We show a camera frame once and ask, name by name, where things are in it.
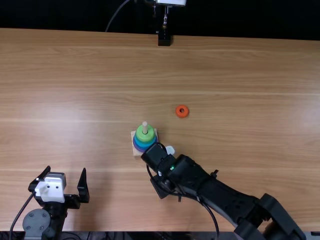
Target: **red ring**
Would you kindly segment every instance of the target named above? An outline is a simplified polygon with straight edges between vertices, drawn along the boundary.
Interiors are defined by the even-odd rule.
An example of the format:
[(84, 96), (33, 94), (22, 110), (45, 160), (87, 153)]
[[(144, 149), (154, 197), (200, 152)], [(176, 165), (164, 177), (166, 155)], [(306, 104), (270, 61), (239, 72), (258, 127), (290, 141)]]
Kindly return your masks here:
[(185, 118), (186, 116), (189, 115), (189, 109), (186, 105), (179, 105), (175, 108), (175, 114), (179, 118)]

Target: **wooden table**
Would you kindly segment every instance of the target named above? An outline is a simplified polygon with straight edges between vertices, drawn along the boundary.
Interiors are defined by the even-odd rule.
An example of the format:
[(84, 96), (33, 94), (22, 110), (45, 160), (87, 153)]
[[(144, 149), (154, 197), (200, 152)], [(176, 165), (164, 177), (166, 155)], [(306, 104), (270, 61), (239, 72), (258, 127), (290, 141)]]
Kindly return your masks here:
[[(0, 29), (0, 230), (50, 165), (66, 174), (66, 193), (87, 169), (90, 203), (68, 211), (65, 231), (212, 231), (197, 202), (160, 200), (133, 157), (130, 132), (148, 121), (220, 181), (269, 193), (304, 231), (320, 231), (320, 42), (174, 40)], [(176, 117), (179, 104), (187, 118)]]

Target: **cable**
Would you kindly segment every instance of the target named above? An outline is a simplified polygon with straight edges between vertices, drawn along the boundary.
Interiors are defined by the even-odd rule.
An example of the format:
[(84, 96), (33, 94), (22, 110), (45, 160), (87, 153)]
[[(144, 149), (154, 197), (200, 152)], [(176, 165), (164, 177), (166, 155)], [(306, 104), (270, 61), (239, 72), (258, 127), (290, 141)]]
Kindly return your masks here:
[(114, 12), (114, 14), (112, 15), (112, 17), (110, 18), (110, 21), (108, 23), (108, 25), (106, 26), (105, 28), (105, 32), (108, 32), (109, 28), (110, 28), (110, 25), (112, 23), (112, 21), (115, 19), (115, 17), (117, 16), (118, 12), (122, 9), (122, 7), (124, 5), (126, 5), (130, 0), (125, 0), (119, 7), (118, 9)]
[(20, 217), (20, 215), (22, 214), (22, 212), (25, 210), (26, 206), (28, 205), (28, 203), (31, 201), (31, 199), (34, 197), (34, 195), (36, 195), (36, 192), (34, 191), (33, 193), (31, 193), (31, 195), (29, 196), (29, 198), (25, 201), (25, 203), (23, 204), (22, 208), (20, 209), (20, 211), (18, 212), (18, 214), (16, 215), (15, 219), (13, 220), (13, 223), (10, 227), (10, 233), (9, 233), (9, 240), (12, 240), (12, 233), (14, 231), (14, 227)]
[(81, 237), (79, 237), (79, 235), (73, 233), (73, 232), (69, 232), (69, 231), (63, 231), (62, 234), (71, 234), (71, 235), (74, 235), (76, 236), (79, 240), (82, 240)]
[(109, 237), (109, 233), (107, 231), (104, 232), (105, 233), (105, 238), (104, 240), (111, 240), (111, 238)]
[[(146, 170), (150, 176), (150, 178), (153, 178), (154, 176), (152, 176), (151, 174), (151, 171), (150, 171), (150, 168), (148, 165), (146, 165)], [(219, 231), (219, 225), (218, 225), (218, 222), (217, 222), (217, 219), (214, 215), (214, 213), (211, 211), (211, 209), (209, 208), (209, 206), (205, 203), (205, 202), (202, 202), (200, 201), (197, 197), (195, 196), (192, 196), (192, 195), (189, 195), (189, 194), (183, 194), (183, 193), (175, 193), (175, 192), (169, 192), (167, 191), (166, 189), (164, 189), (162, 186), (160, 186), (156, 181), (154, 181), (154, 183), (156, 184), (156, 186), (161, 189), (161, 191), (163, 191), (164, 193), (168, 194), (168, 195), (173, 195), (173, 196), (177, 196), (179, 198), (188, 198), (188, 199), (192, 199), (192, 200), (195, 200), (197, 201), (198, 203), (200, 203), (202, 206), (204, 206), (204, 208), (209, 212), (212, 220), (213, 220), (213, 223), (214, 223), (214, 227), (215, 227), (215, 232), (216, 232), (216, 240), (219, 239), (219, 236), (220, 236), (220, 231)]]
[(88, 236), (86, 237), (86, 240), (89, 240), (90, 234), (91, 234), (91, 231), (88, 233)]

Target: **wooden base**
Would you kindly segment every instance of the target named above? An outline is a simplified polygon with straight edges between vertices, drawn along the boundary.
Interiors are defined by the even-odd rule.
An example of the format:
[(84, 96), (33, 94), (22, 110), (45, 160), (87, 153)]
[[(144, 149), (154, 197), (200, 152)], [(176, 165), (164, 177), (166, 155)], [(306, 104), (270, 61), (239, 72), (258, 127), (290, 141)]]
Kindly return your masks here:
[[(159, 137), (158, 137), (158, 133), (157, 133), (157, 129), (156, 128), (154, 128), (154, 133), (156, 135), (157, 141), (159, 142)], [(133, 156), (140, 157), (143, 152), (138, 151), (134, 146), (133, 140), (134, 140), (135, 134), (136, 134), (136, 131), (132, 131), (131, 132), (131, 144), (132, 144)]]

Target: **black background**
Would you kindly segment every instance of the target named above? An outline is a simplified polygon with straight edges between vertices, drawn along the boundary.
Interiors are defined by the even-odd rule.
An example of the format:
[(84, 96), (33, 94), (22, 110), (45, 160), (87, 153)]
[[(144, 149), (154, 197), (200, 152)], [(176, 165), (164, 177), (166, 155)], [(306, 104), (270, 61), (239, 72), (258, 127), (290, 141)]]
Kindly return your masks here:
[[(1, 0), (1, 28), (103, 32), (121, 0)], [(187, 0), (172, 8), (174, 35), (320, 40), (320, 0)], [(155, 33), (153, 9), (131, 0), (110, 32)]]

